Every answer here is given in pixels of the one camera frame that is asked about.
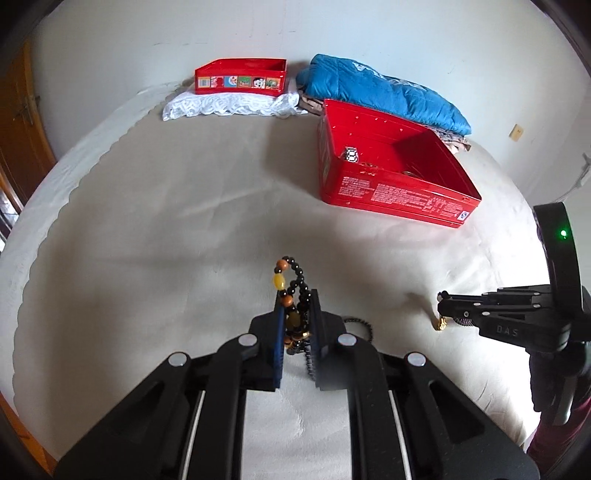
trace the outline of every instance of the wooden door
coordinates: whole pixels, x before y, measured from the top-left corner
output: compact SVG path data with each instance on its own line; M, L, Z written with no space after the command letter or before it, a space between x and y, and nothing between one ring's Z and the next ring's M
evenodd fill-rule
M0 193L20 212L55 163L37 110L27 40L0 79Z

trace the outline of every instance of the red tin box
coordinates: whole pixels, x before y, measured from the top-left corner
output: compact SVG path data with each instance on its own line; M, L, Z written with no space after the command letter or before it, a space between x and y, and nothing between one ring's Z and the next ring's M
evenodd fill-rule
M326 100L319 150L331 205L458 228L482 200L433 131L387 113Z
M279 96L285 88L285 59L220 59L195 70L195 93L261 93Z

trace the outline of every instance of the metal pin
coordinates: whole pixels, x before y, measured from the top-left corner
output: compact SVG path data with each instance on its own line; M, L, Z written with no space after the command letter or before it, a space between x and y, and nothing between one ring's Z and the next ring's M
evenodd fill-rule
M337 341L342 346L353 346L357 343L357 337L350 333L342 333L339 335L339 338L337 338Z
M427 358L422 353L413 352L408 354L407 362L413 367L424 367L427 363Z
M238 343L240 343L242 346L253 346L256 345L257 341L258 340L256 336L251 333L245 333L244 335L240 335L240 337L238 337Z
M175 352L168 357L168 363L172 367L182 367L184 364L187 363L187 360L187 355L182 352Z

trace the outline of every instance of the wall socket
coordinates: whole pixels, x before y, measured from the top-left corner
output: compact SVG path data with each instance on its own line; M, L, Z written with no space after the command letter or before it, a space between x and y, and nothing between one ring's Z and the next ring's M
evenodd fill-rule
M523 135L523 127L515 124L513 130L511 130L511 133L509 134L509 138L512 139L513 142L517 142L521 138L521 135Z

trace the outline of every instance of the yellow bead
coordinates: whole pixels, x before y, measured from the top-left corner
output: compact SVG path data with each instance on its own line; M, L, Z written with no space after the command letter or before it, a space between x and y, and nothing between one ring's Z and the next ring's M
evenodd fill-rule
M285 289L285 277L283 273L276 273L273 275L273 285L277 290L284 290Z

